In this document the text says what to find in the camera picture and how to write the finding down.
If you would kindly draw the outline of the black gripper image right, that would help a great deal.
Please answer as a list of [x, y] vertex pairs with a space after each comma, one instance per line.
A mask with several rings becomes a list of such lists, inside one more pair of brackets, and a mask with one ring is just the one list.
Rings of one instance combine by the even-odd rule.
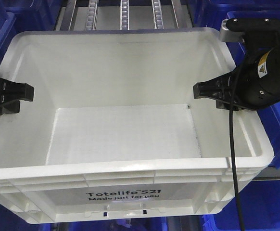
[[[280, 101], [280, 38], [243, 37], [246, 58], [236, 86], [233, 111], [242, 102], [249, 110], [264, 109]], [[231, 73], [226, 73], [193, 86], [194, 99], [208, 98], [216, 101], [217, 109], [229, 110]]]

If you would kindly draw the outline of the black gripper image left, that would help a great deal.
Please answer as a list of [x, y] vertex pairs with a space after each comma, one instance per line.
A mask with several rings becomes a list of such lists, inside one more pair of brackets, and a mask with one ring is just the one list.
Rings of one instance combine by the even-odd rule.
[[0, 78], [0, 105], [4, 105], [0, 107], [0, 116], [19, 113], [19, 100], [32, 102], [33, 99], [34, 87], [26, 83], [16, 83]]

